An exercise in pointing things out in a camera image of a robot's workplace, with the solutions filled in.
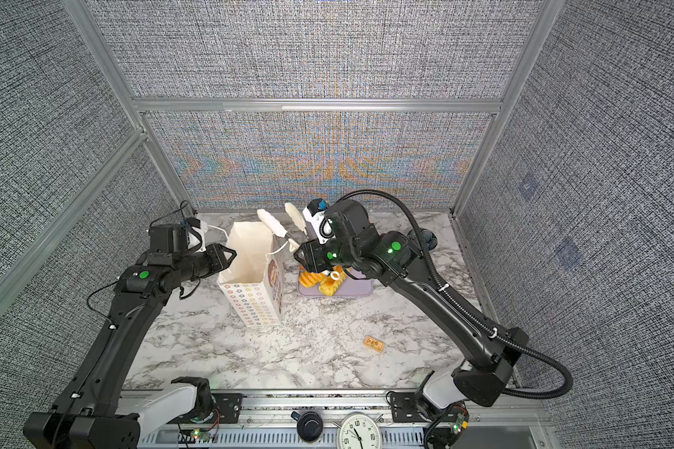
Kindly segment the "yellow braided pastry bread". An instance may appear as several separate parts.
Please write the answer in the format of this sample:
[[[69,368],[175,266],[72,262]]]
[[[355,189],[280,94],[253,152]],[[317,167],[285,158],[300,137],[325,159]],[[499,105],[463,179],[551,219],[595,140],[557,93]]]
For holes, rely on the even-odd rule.
[[[344,268],[334,267],[333,271],[320,282],[318,290],[322,295],[332,297],[341,288],[346,279],[347,274]]]

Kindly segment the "white printed paper bag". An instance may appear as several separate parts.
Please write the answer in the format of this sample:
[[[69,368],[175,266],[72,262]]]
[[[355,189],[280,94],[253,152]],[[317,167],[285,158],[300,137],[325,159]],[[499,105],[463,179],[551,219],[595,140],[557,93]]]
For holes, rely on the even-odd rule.
[[[228,248],[237,252],[218,285],[247,327],[272,327],[282,319],[285,289],[281,245],[262,222],[236,222]]]

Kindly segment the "ridged yellow spiral bread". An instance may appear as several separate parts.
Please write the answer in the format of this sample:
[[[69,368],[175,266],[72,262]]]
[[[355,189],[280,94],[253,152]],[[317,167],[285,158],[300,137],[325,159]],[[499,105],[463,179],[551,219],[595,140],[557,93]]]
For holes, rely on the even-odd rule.
[[[323,272],[312,273],[309,271],[301,271],[299,275],[299,283],[303,288],[312,288],[319,285],[327,275]]]

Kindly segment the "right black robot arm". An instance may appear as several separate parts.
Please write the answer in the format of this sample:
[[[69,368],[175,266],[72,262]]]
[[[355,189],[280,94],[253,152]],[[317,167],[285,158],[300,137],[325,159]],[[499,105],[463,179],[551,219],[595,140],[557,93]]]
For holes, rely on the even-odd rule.
[[[438,273],[422,237],[379,233],[365,207],[351,199],[323,211],[318,229],[305,241],[297,241],[265,210],[258,210],[258,218],[289,242],[295,260],[307,271],[357,269],[366,279],[406,297],[457,344],[464,359],[454,368],[429,375],[413,396],[424,417],[433,419],[464,400],[491,407],[503,395],[524,397],[508,384],[525,353],[526,334],[505,329],[451,287]]]

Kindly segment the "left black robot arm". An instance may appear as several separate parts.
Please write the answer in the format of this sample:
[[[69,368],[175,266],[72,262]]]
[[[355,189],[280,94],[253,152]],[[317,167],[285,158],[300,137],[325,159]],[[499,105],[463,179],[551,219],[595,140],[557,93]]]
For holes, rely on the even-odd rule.
[[[24,437],[37,448],[136,447],[138,415],[117,409],[147,331],[174,290],[226,271],[236,257],[219,243],[203,252],[144,252],[113,284],[110,311],[84,362],[49,411],[29,415]]]

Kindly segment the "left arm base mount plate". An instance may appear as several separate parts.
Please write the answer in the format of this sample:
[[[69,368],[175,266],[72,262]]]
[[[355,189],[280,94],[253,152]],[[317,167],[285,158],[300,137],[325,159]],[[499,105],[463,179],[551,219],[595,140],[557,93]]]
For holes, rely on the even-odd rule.
[[[215,424],[237,424],[240,418],[243,399],[245,396],[241,393],[213,393],[213,407],[206,417],[185,417],[178,416],[170,421],[171,425],[207,425]]]

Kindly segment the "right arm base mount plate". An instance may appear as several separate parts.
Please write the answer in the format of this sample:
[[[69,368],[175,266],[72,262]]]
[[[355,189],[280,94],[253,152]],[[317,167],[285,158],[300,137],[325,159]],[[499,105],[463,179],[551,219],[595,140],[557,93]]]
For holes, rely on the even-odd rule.
[[[397,424],[426,423],[427,419],[417,408],[415,392],[389,391],[386,400],[391,409],[392,421]]]

